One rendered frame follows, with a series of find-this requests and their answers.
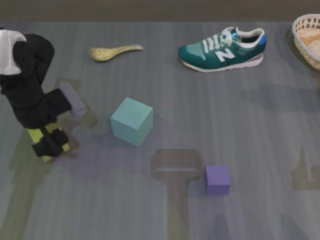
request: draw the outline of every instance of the purple cube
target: purple cube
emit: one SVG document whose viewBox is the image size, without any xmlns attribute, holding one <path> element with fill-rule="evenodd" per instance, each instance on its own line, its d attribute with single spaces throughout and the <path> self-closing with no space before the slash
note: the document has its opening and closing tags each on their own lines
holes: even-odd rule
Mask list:
<svg viewBox="0 0 320 240">
<path fill-rule="evenodd" d="M 206 192 L 210 195 L 225 195 L 230 189 L 230 174 L 226 165 L 205 167 Z"/>
</svg>

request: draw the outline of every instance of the green sneaker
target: green sneaker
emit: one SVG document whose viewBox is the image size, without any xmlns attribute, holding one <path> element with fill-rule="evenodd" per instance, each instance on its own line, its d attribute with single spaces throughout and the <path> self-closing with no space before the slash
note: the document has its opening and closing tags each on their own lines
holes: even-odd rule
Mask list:
<svg viewBox="0 0 320 240">
<path fill-rule="evenodd" d="M 211 73 L 258 66 L 267 44 L 261 28 L 249 32 L 228 27 L 221 33 L 178 50 L 182 63 L 193 70 Z"/>
</svg>

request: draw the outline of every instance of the toy figure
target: toy figure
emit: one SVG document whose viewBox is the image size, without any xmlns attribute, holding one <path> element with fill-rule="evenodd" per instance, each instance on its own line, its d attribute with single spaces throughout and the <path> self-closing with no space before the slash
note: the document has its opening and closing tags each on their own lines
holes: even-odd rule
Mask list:
<svg viewBox="0 0 320 240">
<path fill-rule="evenodd" d="M 70 111 L 72 105 L 60 89 L 47 94 L 42 89 L 54 54 L 53 45 L 42 36 L 0 29 L 1 94 L 28 130 L 36 155 L 45 161 L 69 149 L 57 116 Z"/>
</svg>

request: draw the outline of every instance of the teal cube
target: teal cube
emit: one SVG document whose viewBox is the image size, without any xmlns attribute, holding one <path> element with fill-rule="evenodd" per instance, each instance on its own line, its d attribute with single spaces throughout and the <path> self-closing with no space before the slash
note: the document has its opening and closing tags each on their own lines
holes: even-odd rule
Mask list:
<svg viewBox="0 0 320 240">
<path fill-rule="evenodd" d="M 113 135 L 139 147 L 154 125 L 154 110 L 126 97 L 111 116 Z"/>
</svg>

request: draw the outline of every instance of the basket rim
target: basket rim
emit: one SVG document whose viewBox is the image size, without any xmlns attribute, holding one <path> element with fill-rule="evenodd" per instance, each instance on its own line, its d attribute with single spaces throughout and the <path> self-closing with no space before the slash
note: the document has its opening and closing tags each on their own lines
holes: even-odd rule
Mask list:
<svg viewBox="0 0 320 240">
<path fill-rule="evenodd" d="M 306 50 L 306 52 L 311 56 L 313 57 L 315 60 L 319 61 L 320 62 L 320 57 L 315 55 L 312 51 L 309 50 L 309 48 L 307 48 L 307 46 L 302 42 L 302 40 L 300 39 L 300 37 L 298 36 L 298 34 L 296 33 L 296 25 L 297 23 L 304 19 L 304 18 L 307 18 L 307 17 L 310 17 L 310 18 L 319 18 L 320 19 L 320 14 L 305 14 L 305 15 L 302 15 L 300 17 L 298 17 L 293 23 L 292 23 L 292 28 L 291 28 L 291 31 L 294 35 L 294 38 L 299 42 L 299 44 L 301 44 L 302 46 L 305 46 L 304 49 Z"/>
</svg>

